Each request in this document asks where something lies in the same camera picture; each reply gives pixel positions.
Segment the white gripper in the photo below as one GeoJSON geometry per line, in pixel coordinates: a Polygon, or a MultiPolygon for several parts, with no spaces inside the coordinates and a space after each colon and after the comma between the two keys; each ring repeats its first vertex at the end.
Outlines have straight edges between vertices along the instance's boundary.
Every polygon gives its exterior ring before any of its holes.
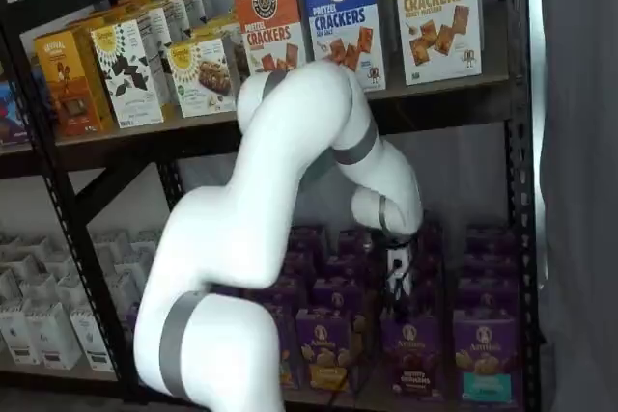
{"type": "Polygon", "coordinates": [[[409,316],[412,289],[412,253],[410,247],[387,249],[386,284],[389,293],[386,296],[385,309],[398,323],[409,316]]]}

